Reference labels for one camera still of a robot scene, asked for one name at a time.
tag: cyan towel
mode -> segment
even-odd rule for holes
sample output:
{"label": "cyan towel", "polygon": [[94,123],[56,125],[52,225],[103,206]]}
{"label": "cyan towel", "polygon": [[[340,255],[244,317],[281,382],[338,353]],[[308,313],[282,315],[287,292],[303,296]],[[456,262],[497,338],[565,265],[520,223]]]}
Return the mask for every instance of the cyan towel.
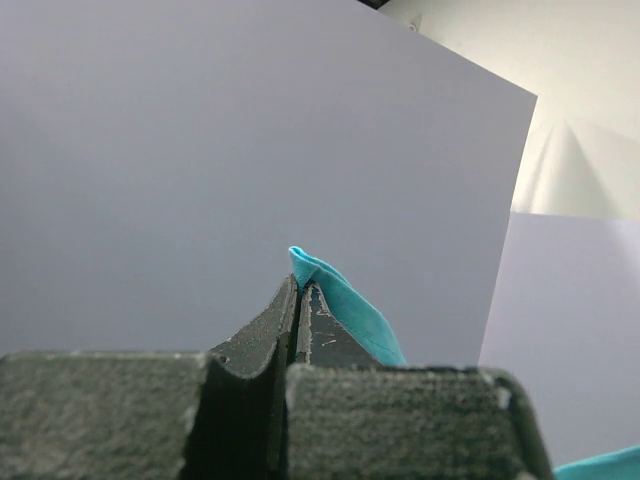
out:
{"label": "cyan towel", "polygon": [[640,446],[563,465],[556,480],[640,480]]}
{"label": "cyan towel", "polygon": [[289,255],[299,287],[311,280],[320,285],[329,310],[360,345],[385,365],[406,364],[387,320],[340,272],[299,247],[289,248]]}

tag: gray background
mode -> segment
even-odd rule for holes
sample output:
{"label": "gray background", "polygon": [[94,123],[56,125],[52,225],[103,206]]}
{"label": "gray background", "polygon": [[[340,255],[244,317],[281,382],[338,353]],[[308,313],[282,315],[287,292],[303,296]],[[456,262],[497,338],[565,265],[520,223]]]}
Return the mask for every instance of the gray background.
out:
{"label": "gray background", "polygon": [[640,222],[513,214],[480,362],[529,390],[555,465],[640,444]]}
{"label": "gray background", "polygon": [[298,244],[476,363],[534,101],[355,1],[2,2],[0,351],[211,347]]}

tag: rough gray surface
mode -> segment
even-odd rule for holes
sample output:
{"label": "rough gray surface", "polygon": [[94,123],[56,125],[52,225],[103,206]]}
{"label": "rough gray surface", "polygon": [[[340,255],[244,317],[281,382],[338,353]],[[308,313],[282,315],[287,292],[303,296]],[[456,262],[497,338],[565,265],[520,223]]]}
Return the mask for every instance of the rough gray surface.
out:
{"label": "rough gray surface", "polygon": [[520,392],[501,388],[475,370],[291,366],[289,478],[550,479],[523,455]]}
{"label": "rough gray surface", "polygon": [[177,478],[208,363],[204,353],[3,358],[0,478]]}

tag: gray panel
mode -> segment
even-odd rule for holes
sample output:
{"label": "gray panel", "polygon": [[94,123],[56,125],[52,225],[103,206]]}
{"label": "gray panel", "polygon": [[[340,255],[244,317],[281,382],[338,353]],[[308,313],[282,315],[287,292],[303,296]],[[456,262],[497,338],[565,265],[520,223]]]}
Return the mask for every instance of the gray panel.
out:
{"label": "gray panel", "polygon": [[482,348],[555,465],[640,444],[640,222],[513,214]]}
{"label": "gray panel", "polygon": [[298,244],[475,363],[534,96],[357,2],[5,2],[0,351],[202,349]]}

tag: teal cloth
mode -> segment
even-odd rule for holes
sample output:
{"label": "teal cloth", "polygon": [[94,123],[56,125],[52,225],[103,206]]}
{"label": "teal cloth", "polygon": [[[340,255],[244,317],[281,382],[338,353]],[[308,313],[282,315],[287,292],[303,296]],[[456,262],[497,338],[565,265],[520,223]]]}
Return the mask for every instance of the teal cloth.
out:
{"label": "teal cloth", "polygon": [[640,446],[563,465],[556,480],[640,480]]}
{"label": "teal cloth", "polygon": [[289,255],[299,287],[316,282],[332,315],[374,358],[385,365],[407,363],[387,320],[340,272],[299,247],[289,248]]}

